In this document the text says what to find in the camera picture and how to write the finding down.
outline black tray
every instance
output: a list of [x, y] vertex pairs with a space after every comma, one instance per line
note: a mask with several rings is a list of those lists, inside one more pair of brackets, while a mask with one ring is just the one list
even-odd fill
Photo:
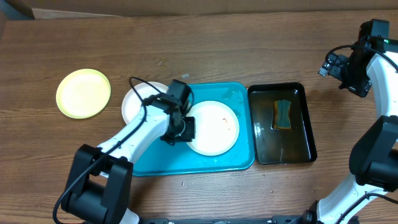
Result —
[[[308, 113], [305, 90], [300, 83], [253, 85], [248, 90], [256, 159], [260, 164], [313, 162], [317, 150]], [[273, 129], [274, 102], [291, 102], [291, 129]]]

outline sponge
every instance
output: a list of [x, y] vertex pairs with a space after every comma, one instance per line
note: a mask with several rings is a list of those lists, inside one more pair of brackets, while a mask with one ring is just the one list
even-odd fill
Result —
[[289, 100], [278, 100], [274, 102], [273, 129], [292, 130], [289, 118], [290, 104], [291, 102]]

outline white plate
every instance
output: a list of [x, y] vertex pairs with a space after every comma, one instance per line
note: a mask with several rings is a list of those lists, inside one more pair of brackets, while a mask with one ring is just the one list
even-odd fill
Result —
[[220, 155], [235, 144], [239, 122], [234, 111], [217, 101], [204, 101], [193, 106], [187, 116], [195, 117], [195, 139], [187, 144], [205, 156]]
[[[169, 88], [161, 83], [158, 82], [149, 82], [150, 84], [154, 85], [159, 91], [162, 93], [166, 93]], [[142, 99], [147, 98], [151, 95], [159, 94], [154, 88], [146, 83], [140, 83], [134, 88], [138, 91], [138, 94], [141, 96]], [[130, 89], [122, 102], [122, 116], [123, 120], [126, 124], [129, 124], [135, 116], [137, 116], [140, 108], [141, 108], [141, 101], [137, 97], [136, 93], [133, 89]]]

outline cardboard box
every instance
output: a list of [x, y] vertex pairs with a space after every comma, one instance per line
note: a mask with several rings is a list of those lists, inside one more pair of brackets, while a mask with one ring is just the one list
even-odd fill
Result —
[[2, 37], [2, 33], [4, 31], [4, 27], [6, 26], [6, 21], [7, 20], [8, 20], [8, 18], [5, 15], [5, 13], [0, 11], [0, 40], [1, 40], [1, 37]]
[[7, 0], [36, 9], [115, 16], [398, 9], [396, 0]]
[[104, 16], [118, 17], [106, 14], [94, 14], [87, 12], [68, 12], [68, 11], [37, 9], [37, 8], [32, 8], [32, 12], [35, 19], [72, 19], [72, 18], [94, 18], [94, 17], [104, 17]]
[[24, 0], [5, 0], [10, 6], [18, 10], [24, 16], [34, 18], [32, 8], [29, 7]]

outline wood grain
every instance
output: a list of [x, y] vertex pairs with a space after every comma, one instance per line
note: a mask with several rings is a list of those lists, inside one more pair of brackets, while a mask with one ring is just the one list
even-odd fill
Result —
[[[130, 208], [143, 217], [300, 215], [348, 174], [351, 148], [375, 121], [372, 92], [362, 99], [317, 74], [325, 54], [355, 41], [361, 23], [372, 18], [389, 20], [390, 37], [398, 38], [398, 11], [8, 21], [0, 42], [0, 222], [52, 222], [75, 151], [124, 126], [120, 109], [131, 75], [167, 84], [186, 73], [188, 83], [302, 83], [318, 159], [133, 178]], [[55, 92], [81, 68], [103, 72], [112, 95], [101, 114], [75, 120], [57, 109]], [[362, 223], [396, 223], [397, 207], [377, 199], [359, 217]]]

